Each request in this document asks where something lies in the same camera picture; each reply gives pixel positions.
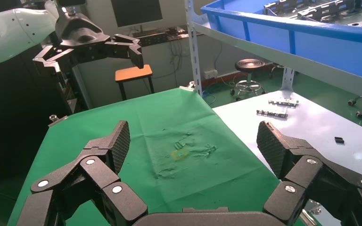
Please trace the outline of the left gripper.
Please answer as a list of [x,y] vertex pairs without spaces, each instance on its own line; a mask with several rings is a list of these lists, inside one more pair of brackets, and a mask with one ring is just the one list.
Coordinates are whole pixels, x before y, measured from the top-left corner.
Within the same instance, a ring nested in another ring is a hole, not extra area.
[[33,58],[40,74],[55,75],[67,79],[66,73],[78,63],[87,63],[106,57],[129,59],[139,69],[144,68],[140,40],[122,34],[110,36],[103,33],[84,14],[63,14],[55,25],[59,48],[45,46]]

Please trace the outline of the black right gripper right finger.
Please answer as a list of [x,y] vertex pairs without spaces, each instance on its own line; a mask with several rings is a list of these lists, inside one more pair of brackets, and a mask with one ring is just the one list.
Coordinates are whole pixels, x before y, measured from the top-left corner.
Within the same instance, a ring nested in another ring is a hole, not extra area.
[[309,200],[343,226],[362,226],[362,174],[322,156],[306,140],[282,134],[270,122],[258,126],[257,147],[280,184],[263,210],[293,225]]

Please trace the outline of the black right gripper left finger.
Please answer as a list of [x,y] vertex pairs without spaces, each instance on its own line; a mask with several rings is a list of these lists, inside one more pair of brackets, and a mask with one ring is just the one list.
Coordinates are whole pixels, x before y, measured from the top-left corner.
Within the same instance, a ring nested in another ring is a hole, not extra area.
[[146,203],[119,177],[130,146],[127,121],[108,136],[90,140],[70,163],[36,180],[19,215],[19,226],[64,226],[91,201],[112,226],[131,226]]

